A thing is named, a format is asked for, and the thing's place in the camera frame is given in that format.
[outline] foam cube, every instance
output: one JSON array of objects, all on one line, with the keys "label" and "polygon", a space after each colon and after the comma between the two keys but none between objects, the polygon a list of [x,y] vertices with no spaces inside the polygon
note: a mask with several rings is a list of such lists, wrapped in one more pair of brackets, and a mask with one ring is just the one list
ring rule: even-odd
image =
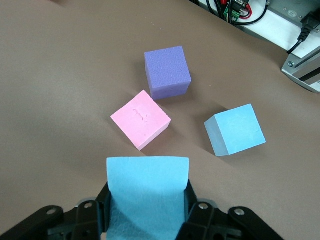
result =
[{"label": "foam cube", "polygon": [[107,240],[174,240],[185,222],[189,159],[108,157]]},{"label": "foam cube", "polygon": [[204,125],[217,157],[235,154],[266,142],[251,104],[218,113]]},{"label": "foam cube", "polygon": [[144,60],[153,100],[187,92],[191,76],[182,46],[146,52]]},{"label": "foam cube", "polygon": [[111,118],[140,151],[159,136],[171,122],[144,90],[115,112]]}]

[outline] cable connector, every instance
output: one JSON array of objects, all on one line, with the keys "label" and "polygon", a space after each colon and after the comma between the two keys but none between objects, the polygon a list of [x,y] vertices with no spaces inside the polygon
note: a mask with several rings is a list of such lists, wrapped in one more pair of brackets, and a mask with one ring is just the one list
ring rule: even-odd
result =
[{"label": "cable connector", "polygon": [[309,12],[302,20],[302,28],[301,33],[298,37],[298,42],[287,51],[288,54],[291,54],[296,48],[303,43],[308,36],[310,35],[311,31],[316,29],[320,25],[320,8],[318,8],[314,12]]}]

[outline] blue foam block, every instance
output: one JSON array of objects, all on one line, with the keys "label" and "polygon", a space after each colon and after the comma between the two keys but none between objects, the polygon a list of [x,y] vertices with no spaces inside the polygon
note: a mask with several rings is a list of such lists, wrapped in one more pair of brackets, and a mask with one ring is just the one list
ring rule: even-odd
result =
[{"label": "blue foam block", "polygon": [[144,59],[153,100],[187,92],[191,76],[182,46],[146,52]]},{"label": "blue foam block", "polygon": [[108,240],[176,239],[185,222],[187,157],[107,159],[112,195]]},{"label": "blue foam block", "polygon": [[204,125],[217,157],[266,143],[251,104],[218,113]]}]

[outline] brown table surface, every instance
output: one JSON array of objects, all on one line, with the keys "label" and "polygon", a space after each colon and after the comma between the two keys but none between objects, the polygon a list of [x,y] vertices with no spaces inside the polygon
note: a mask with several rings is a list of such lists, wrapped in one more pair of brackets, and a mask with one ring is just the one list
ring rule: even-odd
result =
[{"label": "brown table surface", "polygon": [[[150,93],[144,52],[183,46],[192,83],[158,100],[167,130],[138,151],[110,116]],[[254,210],[284,239],[320,236],[320,96],[285,51],[187,0],[0,4],[0,234],[105,185],[106,158],[185,156],[199,198]],[[266,144],[216,157],[204,122],[252,104]]]}]

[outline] red wire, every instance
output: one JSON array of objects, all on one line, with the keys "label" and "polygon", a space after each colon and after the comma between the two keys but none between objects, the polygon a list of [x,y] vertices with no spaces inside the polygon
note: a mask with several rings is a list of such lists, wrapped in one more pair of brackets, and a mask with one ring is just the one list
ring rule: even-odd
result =
[{"label": "red wire", "polygon": [[253,12],[252,12],[252,9],[251,9],[251,6],[249,5],[249,3],[245,6],[245,9],[248,11],[249,16],[240,16],[240,18],[241,19],[249,19],[249,18],[251,18]]}]

